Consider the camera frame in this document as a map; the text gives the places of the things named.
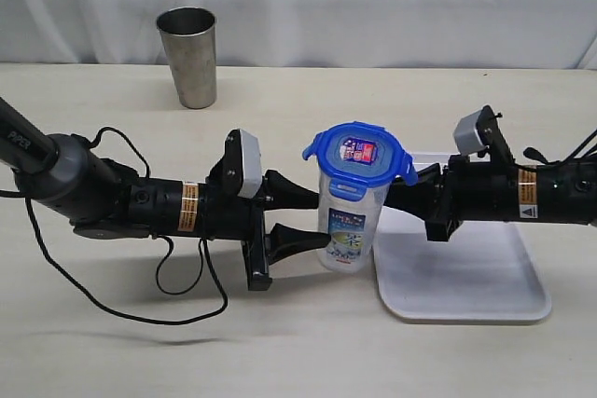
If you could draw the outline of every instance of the blue container lid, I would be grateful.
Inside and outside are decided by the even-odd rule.
[[[418,181],[412,156],[380,126],[355,121],[319,132],[302,157],[307,160],[313,154],[320,169],[339,181],[367,188],[389,184],[397,176],[407,185]]]

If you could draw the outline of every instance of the white backdrop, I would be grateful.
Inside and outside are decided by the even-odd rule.
[[[220,64],[597,68],[597,0],[0,0],[0,61],[165,63],[182,5]]]

